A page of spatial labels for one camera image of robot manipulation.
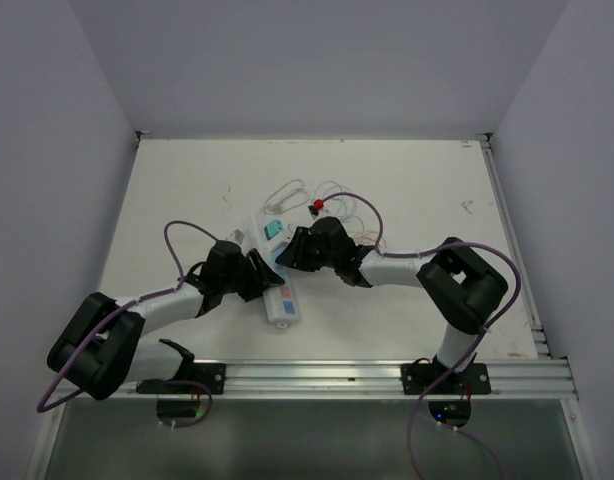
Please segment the white power strip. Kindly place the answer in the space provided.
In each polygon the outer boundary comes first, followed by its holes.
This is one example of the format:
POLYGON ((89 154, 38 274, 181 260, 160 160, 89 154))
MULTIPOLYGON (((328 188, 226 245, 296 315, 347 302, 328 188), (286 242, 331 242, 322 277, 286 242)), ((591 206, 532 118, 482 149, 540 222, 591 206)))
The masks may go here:
POLYGON ((297 324, 301 315, 288 268, 276 260, 289 245, 291 234, 279 217, 262 210, 250 217, 249 234, 253 247, 274 274, 263 292, 268 321, 278 329, 287 329, 297 324))

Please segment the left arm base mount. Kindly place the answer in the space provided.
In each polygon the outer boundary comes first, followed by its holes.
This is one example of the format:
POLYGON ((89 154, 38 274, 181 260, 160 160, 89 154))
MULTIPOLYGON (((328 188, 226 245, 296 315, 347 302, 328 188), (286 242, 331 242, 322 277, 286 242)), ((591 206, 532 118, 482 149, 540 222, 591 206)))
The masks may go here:
POLYGON ((212 412, 214 397, 224 393, 226 365, 197 363, 190 350, 168 339, 153 347, 155 353, 139 361, 136 392, 159 396, 156 416, 170 430, 198 425, 212 412))

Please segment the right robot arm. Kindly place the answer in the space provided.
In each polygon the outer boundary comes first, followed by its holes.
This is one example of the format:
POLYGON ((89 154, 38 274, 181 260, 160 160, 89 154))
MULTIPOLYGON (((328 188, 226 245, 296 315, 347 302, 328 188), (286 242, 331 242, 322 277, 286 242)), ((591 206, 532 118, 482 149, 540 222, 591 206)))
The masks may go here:
POLYGON ((423 289, 447 322, 432 379, 448 393, 467 382, 474 344, 508 291, 504 277, 458 238, 447 238, 430 254, 380 253, 355 243, 334 217, 298 227, 276 263, 304 272, 329 268, 353 287, 423 289))

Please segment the light blue charger plug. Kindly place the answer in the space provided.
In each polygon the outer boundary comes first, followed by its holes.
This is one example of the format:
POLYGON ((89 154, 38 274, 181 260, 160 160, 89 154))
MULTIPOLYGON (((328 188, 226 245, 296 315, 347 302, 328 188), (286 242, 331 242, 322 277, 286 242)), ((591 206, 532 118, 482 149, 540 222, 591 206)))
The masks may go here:
POLYGON ((271 252, 272 268, 275 271, 284 271, 286 269, 285 265, 278 262, 278 259, 282 256, 286 248, 286 245, 282 245, 271 252))

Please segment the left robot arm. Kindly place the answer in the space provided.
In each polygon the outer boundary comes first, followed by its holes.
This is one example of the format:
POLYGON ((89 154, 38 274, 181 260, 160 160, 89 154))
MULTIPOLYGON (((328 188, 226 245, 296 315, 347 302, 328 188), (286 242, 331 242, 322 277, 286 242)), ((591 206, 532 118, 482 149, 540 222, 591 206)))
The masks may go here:
POLYGON ((227 295, 250 302, 284 283, 258 250, 243 252, 219 240, 171 287, 125 299, 88 295, 50 349, 47 365, 57 382, 67 380, 96 400, 134 381, 176 393, 198 391, 202 376, 190 350, 173 340, 148 345, 142 338, 208 314, 227 295))

